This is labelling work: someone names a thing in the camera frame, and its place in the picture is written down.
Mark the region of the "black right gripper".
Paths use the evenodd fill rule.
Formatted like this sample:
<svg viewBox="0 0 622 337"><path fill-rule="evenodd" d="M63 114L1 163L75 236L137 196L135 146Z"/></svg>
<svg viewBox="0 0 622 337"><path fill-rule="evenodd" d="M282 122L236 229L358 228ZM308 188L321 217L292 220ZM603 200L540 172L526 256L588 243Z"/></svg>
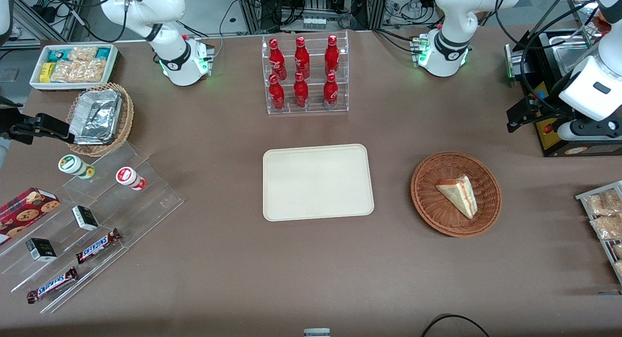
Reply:
<svg viewBox="0 0 622 337"><path fill-rule="evenodd" d="M32 145L34 135L46 136L71 144L70 125L53 116L39 113L34 118L24 115L18 108L0 110L0 133L2 138Z"/></svg>

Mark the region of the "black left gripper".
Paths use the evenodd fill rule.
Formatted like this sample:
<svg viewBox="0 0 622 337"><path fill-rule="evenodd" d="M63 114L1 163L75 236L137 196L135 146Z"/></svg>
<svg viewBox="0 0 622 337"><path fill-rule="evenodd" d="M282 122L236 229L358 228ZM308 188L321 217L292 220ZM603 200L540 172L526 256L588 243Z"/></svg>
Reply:
<svg viewBox="0 0 622 337"><path fill-rule="evenodd" d="M536 105L532 103L531 98L522 98L506 111L507 132L515 133L520 127L529 124L550 125L551 130L558 130L563 124L578 118L575 109L561 101L555 100L553 103L562 104L562 107L557 108L554 105L538 101L538 113L535 115Z"/></svg>

